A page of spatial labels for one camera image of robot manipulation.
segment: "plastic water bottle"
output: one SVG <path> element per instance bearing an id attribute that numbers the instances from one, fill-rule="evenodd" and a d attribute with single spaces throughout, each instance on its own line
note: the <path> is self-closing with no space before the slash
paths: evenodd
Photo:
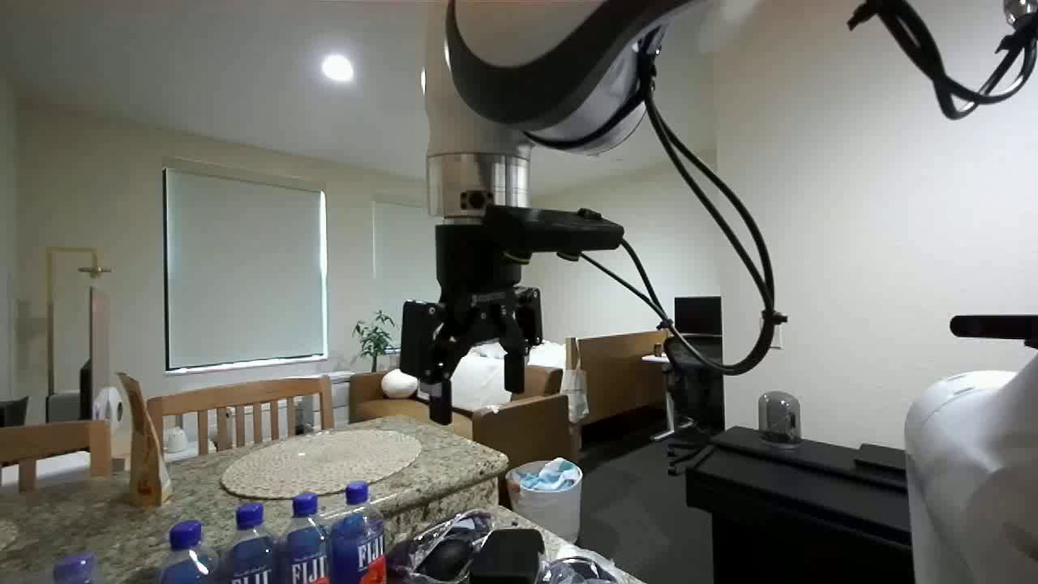
<path id="1" fill-rule="evenodd" d="M 95 554 L 67 554 L 55 565 L 55 584 L 95 584 Z"/>
<path id="2" fill-rule="evenodd" d="M 332 527 L 332 584 L 386 584 L 386 527 L 364 482 L 346 483 L 346 515 Z"/>
<path id="3" fill-rule="evenodd" d="M 293 499 L 293 527 L 282 538 L 284 584 L 328 584 L 328 537 L 319 523 L 319 498 L 299 495 Z"/>
<path id="4" fill-rule="evenodd" d="M 212 584 L 214 565 L 201 550 L 201 523 L 181 521 L 168 528 L 168 559 L 161 569 L 161 584 Z"/>
<path id="5" fill-rule="evenodd" d="M 235 508 L 235 538 L 225 554 L 221 581 L 276 584 L 276 544 L 261 528 L 261 504 Z"/>

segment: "blue bottle cap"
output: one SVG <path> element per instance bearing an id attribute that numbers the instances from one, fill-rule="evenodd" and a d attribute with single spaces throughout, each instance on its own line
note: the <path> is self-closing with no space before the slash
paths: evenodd
<path id="1" fill-rule="evenodd" d="M 57 565 L 55 565 L 55 581 L 92 581 L 95 579 L 95 565 L 98 559 L 95 554 L 66 554 Z"/>
<path id="2" fill-rule="evenodd" d="M 168 550 L 185 552 L 201 542 L 201 523 L 198 521 L 181 521 L 168 528 Z"/>
<path id="3" fill-rule="evenodd" d="M 364 482 L 346 483 L 346 508 L 364 508 L 368 498 L 368 487 Z"/>
<path id="4" fill-rule="evenodd" d="M 293 498 L 293 515 L 319 515 L 319 498 L 313 495 Z"/>
<path id="5" fill-rule="evenodd" d="M 241 504 L 235 508 L 235 528 L 261 527 L 261 504 Z"/>

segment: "floor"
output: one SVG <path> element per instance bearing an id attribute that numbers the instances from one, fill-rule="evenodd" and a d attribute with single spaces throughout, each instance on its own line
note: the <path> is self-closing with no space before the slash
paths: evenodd
<path id="1" fill-rule="evenodd" d="M 684 508 L 664 441 L 617 444 L 580 460 L 580 544 L 652 584 L 711 584 L 711 515 Z"/>

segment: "ceiling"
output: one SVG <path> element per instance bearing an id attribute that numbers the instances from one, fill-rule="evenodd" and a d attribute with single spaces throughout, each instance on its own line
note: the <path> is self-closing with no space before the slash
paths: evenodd
<path id="1" fill-rule="evenodd" d="M 426 0 L 0 0 L 0 76 L 21 100 L 422 179 Z M 319 79 L 324 53 L 358 88 Z M 539 154 L 574 185 L 640 171 L 640 129 L 600 159 Z"/>

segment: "ceiling light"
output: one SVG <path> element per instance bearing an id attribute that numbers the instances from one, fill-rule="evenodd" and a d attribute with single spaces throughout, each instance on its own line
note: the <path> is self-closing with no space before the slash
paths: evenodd
<path id="1" fill-rule="evenodd" d="M 320 58 L 320 76 L 324 76 L 332 85 L 353 85 L 358 69 L 353 69 L 353 62 L 351 62 L 346 55 L 328 53 L 328 55 Z"/>

